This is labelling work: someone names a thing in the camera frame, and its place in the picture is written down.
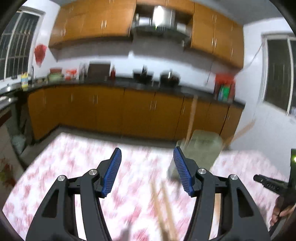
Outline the green perforated utensil holder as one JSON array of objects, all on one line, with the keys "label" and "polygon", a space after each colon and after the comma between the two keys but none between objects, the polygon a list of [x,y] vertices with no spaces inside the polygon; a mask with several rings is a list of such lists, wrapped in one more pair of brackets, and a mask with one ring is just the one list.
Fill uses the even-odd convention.
[{"label": "green perforated utensil holder", "polygon": [[222,138],[214,132],[195,130],[191,139],[185,144],[185,139],[177,141],[186,158],[194,160],[199,167],[209,170],[223,148]]}]

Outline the floral pink white tablecloth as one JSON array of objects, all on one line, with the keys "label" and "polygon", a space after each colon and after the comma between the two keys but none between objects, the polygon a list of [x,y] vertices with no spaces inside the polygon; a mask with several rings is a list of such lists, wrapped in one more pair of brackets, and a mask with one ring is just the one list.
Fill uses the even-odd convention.
[{"label": "floral pink white tablecloth", "polygon": [[[22,174],[6,200],[3,212],[16,232],[26,238],[40,203],[59,175],[68,178],[82,176],[102,160],[109,159],[116,147],[122,152],[121,165],[111,192],[100,199],[111,238],[122,240],[128,233],[129,240],[161,240],[151,200],[151,182],[155,180],[161,209],[164,209],[163,217],[167,219],[162,182],[166,185],[177,237],[183,240],[195,199],[167,178],[173,148],[125,145],[69,133],[61,133],[47,145]],[[277,195],[255,182],[253,176],[262,174],[283,181],[288,181],[288,177],[281,174],[266,156],[258,151],[221,152],[210,172],[221,177],[238,175],[269,228]]]}]

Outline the right barred window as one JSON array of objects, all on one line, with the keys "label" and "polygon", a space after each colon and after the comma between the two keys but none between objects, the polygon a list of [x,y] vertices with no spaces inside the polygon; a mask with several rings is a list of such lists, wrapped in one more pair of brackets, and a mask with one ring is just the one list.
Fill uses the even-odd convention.
[{"label": "right barred window", "polygon": [[295,37],[267,35],[262,100],[295,117]]}]

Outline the barred window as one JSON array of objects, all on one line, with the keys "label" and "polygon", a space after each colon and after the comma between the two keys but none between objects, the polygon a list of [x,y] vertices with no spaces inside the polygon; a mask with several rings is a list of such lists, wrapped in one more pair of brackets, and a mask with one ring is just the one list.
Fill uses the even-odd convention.
[{"label": "barred window", "polygon": [[267,35],[262,100],[295,117],[295,37]]},{"label": "barred window", "polygon": [[18,10],[1,35],[1,80],[29,72],[31,48],[41,14]]}]

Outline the lower wooden base cabinets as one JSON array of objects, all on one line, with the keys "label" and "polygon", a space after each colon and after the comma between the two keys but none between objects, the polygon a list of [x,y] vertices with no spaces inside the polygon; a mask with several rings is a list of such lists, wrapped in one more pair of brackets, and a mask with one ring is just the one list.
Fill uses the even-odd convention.
[{"label": "lower wooden base cabinets", "polygon": [[[193,97],[103,86],[40,88],[27,97],[35,140],[57,126],[177,141],[187,135]],[[199,99],[192,131],[234,135],[245,105]]]}]

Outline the red bag on counter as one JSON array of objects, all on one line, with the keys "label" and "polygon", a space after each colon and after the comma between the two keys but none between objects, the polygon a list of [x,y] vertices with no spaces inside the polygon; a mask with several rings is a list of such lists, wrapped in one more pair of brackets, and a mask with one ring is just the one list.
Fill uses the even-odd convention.
[{"label": "red bag on counter", "polygon": [[233,75],[227,74],[227,73],[219,73],[216,74],[215,77],[215,86],[214,86],[214,98],[218,100],[218,94],[220,87],[222,85],[230,85],[230,93],[228,97],[228,101],[224,102],[233,102],[235,97],[235,79]]}]

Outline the black countertop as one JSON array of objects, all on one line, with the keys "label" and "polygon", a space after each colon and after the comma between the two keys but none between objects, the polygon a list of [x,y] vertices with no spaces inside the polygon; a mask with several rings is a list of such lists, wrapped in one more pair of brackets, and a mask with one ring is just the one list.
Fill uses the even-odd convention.
[{"label": "black countertop", "polygon": [[1,89],[1,96],[4,95],[14,95],[16,92],[33,92],[40,88],[49,88],[49,87],[70,87],[70,86],[103,86],[103,87],[116,87],[116,88],[128,88],[133,90],[145,90],[145,91],[158,91],[167,94],[173,94],[184,97],[193,97],[197,96],[199,99],[207,100],[209,102],[216,102],[214,99],[214,94],[205,90],[201,90],[194,87],[178,85],[174,88],[165,87],[160,85],[157,81],[153,81],[149,84],[136,83],[131,78],[118,78],[117,80],[91,80],[87,82],[79,80],[71,81],[45,81],[42,83],[34,83],[29,85],[27,88],[22,88],[20,83],[12,84]]}]

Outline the small orange red bag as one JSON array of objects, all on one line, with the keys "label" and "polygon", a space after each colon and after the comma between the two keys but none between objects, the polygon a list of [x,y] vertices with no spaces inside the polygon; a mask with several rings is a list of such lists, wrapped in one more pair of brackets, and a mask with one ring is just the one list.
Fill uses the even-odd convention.
[{"label": "small orange red bag", "polygon": [[65,80],[70,81],[77,78],[77,69],[66,69]]}]

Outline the dark cutting board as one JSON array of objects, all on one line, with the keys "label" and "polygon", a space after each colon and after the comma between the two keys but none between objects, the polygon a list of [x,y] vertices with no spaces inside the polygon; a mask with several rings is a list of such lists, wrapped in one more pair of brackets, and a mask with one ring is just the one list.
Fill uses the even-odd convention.
[{"label": "dark cutting board", "polygon": [[110,62],[90,62],[88,66],[88,79],[107,79],[110,75]]}]

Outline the red bottle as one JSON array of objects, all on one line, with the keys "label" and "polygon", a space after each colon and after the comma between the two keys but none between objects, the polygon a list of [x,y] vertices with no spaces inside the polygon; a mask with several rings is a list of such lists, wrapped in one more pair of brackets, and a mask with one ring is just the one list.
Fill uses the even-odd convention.
[{"label": "red bottle", "polygon": [[111,69],[111,72],[110,72],[110,79],[115,79],[116,77],[116,69],[115,69],[115,66],[113,65],[112,66],[112,69]]}]

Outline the black lidded wok right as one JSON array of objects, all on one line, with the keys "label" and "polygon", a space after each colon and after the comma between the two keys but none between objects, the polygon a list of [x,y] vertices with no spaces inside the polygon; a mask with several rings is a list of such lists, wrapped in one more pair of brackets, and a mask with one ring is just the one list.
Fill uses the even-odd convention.
[{"label": "black lidded wok right", "polygon": [[169,70],[163,71],[160,74],[160,84],[166,87],[175,87],[180,83],[180,75],[179,73]]}]

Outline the black wok left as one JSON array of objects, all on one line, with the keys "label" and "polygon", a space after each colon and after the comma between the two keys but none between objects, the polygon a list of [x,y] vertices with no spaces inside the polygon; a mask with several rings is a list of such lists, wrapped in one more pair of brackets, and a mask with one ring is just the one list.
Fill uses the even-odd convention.
[{"label": "black wok left", "polygon": [[133,69],[133,78],[141,84],[148,84],[152,81],[154,72],[148,71],[147,66],[143,66],[142,69]]}]

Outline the red plastic bag hanging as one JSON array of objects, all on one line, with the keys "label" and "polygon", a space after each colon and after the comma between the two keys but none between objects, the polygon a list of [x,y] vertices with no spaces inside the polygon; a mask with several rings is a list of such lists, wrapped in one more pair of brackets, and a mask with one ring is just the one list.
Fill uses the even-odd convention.
[{"label": "red plastic bag hanging", "polygon": [[47,51],[47,46],[45,46],[43,44],[36,45],[36,47],[34,49],[34,54],[35,54],[36,65],[38,67],[42,66],[42,63],[43,63],[44,58],[46,56],[46,51]]}]

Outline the steel range hood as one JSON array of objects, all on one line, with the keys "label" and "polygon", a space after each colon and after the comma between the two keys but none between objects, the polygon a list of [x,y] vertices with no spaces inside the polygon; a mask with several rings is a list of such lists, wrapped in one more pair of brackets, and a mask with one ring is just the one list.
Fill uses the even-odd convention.
[{"label": "steel range hood", "polygon": [[191,41],[193,14],[166,8],[138,4],[130,33],[133,36],[168,39],[187,45]]}]

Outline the upper wooden wall cabinets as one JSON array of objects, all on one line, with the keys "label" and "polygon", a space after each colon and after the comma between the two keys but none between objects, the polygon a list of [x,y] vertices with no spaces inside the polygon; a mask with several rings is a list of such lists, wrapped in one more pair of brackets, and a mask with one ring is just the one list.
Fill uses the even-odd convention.
[{"label": "upper wooden wall cabinets", "polygon": [[193,1],[74,1],[60,8],[49,47],[135,35],[176,40],[238,69],[244,64],[243,27]]}]

